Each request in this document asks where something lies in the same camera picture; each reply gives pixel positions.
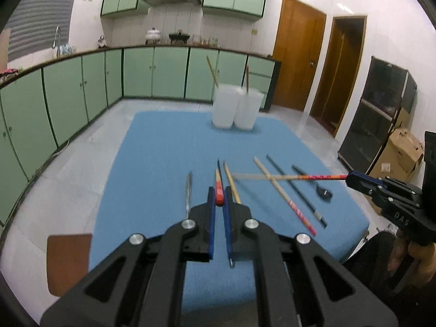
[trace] person's hand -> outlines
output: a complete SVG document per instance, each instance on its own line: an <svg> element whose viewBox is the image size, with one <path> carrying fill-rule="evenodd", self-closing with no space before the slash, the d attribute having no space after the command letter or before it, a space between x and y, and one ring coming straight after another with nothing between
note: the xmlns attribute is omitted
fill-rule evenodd
<svg viewBox="0 0 436 327"><path fill-rule="evenodd" d="M394 247L387 265L388 272L396 270L400 266L407 251L413 258L420 260L407 285L421 288L433 278L436 272L436 244L431 243L425 247L420 246L408 240L404 233L398 230L397 239L394 241Z"/></svg>

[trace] black cabinet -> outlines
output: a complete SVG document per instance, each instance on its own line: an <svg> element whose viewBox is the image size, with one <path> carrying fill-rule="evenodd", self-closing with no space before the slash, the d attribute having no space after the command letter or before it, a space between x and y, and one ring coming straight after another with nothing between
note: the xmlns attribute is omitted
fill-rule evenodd
<svg viewBox="0 0 436 327"><path fill-rule="evenodd" d="M369 173L386 146L401 108L411 112L416 83L406 69L375 57L338 158L349 169Z"/></svg>

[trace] gray floor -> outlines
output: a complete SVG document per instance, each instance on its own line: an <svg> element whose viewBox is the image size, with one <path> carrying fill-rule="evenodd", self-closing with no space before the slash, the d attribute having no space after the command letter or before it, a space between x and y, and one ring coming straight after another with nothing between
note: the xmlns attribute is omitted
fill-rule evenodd
<svg viewBox="0 0 436 327"><path fill-rule="evenodd" d="M202 112L211 111L211 106L173 101L119 102L55 158L19 209L0 258L0 270L37 322L56 300L47 289L47 237L93 232L118 148L135 113L148 110ZM276 106L262 116L282 120L333 173L347 173L337 160L339 144L310 116ZM349 191L371 221L370 236L385 229L389 223L374 213L363 195Z"/></svg>

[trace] metal screw head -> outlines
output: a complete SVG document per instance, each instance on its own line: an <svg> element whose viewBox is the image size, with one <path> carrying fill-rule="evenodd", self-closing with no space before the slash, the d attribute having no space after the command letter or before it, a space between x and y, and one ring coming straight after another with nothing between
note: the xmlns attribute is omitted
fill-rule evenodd
<svg viewBox="0 0 436 327"><path fill-rule="evenodd" d="M192 219L184 219L182 221L182 227L186 230L190 230L195 227L195 221Z"/></svg>
<svg viewBox="0 0 436 327"><path fill-rule="evenodd" d="M259 222L256 219L248 219L244 223L246 228L255 229L258 228Z"/></svg>
<svg viewBox="0 0 436 327"><path fill-rule="evenodd" d="M301 244L308 244L310 242L310 236L308 234L298 234L296 239Z"/></svg>
<svg viewBox="0 0 436 327"><path fill-rule="evenodd" d="M133 234L129 237L131 244L141 244L144 241L144 236L141 234Z"/></svg>

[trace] metal spoon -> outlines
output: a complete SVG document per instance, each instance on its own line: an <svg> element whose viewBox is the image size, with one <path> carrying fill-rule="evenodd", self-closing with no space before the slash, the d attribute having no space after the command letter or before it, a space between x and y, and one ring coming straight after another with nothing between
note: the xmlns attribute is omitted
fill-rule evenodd
<svg viewBox="0 0 436 327"><path fill-rule="evenodd" d="M298 167L295 166L295 165L292 165L292 169L293 169L295 172L297 172L299 175L307 175L307 173L305 173L302 169L298 168ZM324 200L324 201L330 203L330 200L333 198L333 193L332 193L332 192L330 192L328 189L323 188L322 186L320 186L320 185L318 184L318 182L316 182L316 181L309 181L309 183L310 183L311 185L315 186L315 190L316 190L318 196L319 196L322 200Z"/></svg>

